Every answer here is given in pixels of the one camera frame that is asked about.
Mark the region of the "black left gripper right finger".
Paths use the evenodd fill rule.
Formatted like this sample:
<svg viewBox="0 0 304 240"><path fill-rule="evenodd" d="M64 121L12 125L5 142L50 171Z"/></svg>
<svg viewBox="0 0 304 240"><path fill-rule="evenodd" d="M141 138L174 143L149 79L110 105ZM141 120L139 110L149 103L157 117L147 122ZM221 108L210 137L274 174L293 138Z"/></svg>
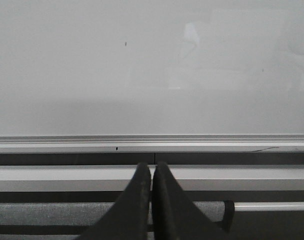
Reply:
<svg viewBox="0 0 304 240"><path fill-rule="evenodd" d="M232 213L212 222L187 196L168 165L159 162L153 177L152 217L157 240L230 240Z"/></svg>

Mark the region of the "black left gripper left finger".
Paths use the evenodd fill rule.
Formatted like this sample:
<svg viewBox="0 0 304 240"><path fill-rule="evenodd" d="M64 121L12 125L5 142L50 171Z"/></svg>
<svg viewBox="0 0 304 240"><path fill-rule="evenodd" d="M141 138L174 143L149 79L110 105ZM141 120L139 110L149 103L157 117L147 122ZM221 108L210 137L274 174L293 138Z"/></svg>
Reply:
<svg viewBox="0 0 304 240"><path fill-rule="evenodd" d="M141 162L112 207L79 239L146 240L150 186L150 170L145 162Z"/></svg>

